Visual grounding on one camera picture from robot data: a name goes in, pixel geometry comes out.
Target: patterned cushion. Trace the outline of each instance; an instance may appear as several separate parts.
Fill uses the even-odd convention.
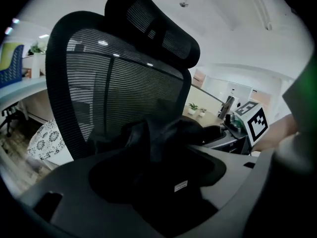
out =
[[[32,137],[27,149],[28,155],[35,159],[47,159],[65,147],[55,119],[43,124]]]

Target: small plant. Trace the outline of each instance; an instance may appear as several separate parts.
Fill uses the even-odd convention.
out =
[[[191,108],[192,110],[194,110],[194,111],[198,109],[198,106],[195,105],[194,103],[190,103],[189,106],[190,106],[190,108]]]
[[[31,46],[31,52],[33,53],[45,53],[47,44],[45,42],[35,42]]]

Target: potted plant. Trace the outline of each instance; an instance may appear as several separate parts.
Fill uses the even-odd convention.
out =
[[[204,117],[206,111],[207,111],[207,109],[201,108],[201,109],[200,109],[199,116],[200,116],[200,117]]]
[[[34,53],[32,70],[31,70],[31,78],[40,77],[40,55],[45,54],[47,48],[47,44],[45,42],[35,42],[31,46],[31,52]]]
[[[195,105],[194,103],[190,103],[189,106],[190,106],[190,109],[188,110],[188,113],[190,115],[193,115],[196,112],[196,110],[198,109],[198,106]]]

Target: white wall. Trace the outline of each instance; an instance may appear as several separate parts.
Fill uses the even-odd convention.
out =
[[[249,100],[252,88],[230,82],[228,83],[226,96],[229,96],[231,92],[233,92],[234,97],[239,98],[241,105],[244,105]]]
[[[23,103],[29,113],[44,121],[50,121],[54,118],[47,90],[25,98]]]
[[[254,90],[270,94],[272,101],[269,108],[268,120],[270,123],[274,121],[276,105],[281,92],[282,80],[280,78],[254,70],[221,67],[217,65],[211,67],[199,66],[196,68],[209,77],[245,85]]]
[[[188,105],[189,103],[195,103],[199,108],[205,108],[215,116],[217,116],[222,105],[220,101],[193,86],[191,86],[189,90],[185,105]]]
[[[19,42],[24,44],[22,57],[26,56],[26,53],[30,49],[31,45],[36,41],[42,42],[48,41],[48,38],[40,39],[39,36],[44,34],[50,34],[51,30],[40,25],[20,21],[18,24],[12,25],[13,30],[10,35],[6,36],[4,42]]]
[[[46,59],[46,54],[41,54],[38,57],[40,70],[41,70],[41,72],[43,72],[43,74],[45,74],[45,59]],[[34,56],[28,56],[28,57],[23,58],[22,59],[23,68],[31,69],[32,65],[33,65],[33,60],[34,60]]]
[[[205,77],[202,89],[206,92],[210,93],[211,95],[215,96],[216,98],[220,99],[221,101],[227,101],[227,88],[228,82],[223,80],[217,80],[211,78],[209,76]]]

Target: green object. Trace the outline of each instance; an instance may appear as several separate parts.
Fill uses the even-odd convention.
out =
[[[232,124],[233,124],[236,128],[243,128],[243,124],[242,124],[239,120],[233,121]]]
[[[192,110],[197,110],[197,109],[198,109],[198,106],[195,105],[194,103],[190,103],[189,106],[190,106],[190,108],[191,108]]]
[[[313,54],[301,75],[283,98],[292,112],[299,132],[317,130],[317,54]]]
[[[31,52],[33,53],[42,53],[45,51],[45,46],[43,46],[43,42],[41,42],[40,44],[42,44],[41,46],[39,46],[39,43],[36,42],[34,44],[31,45]]]

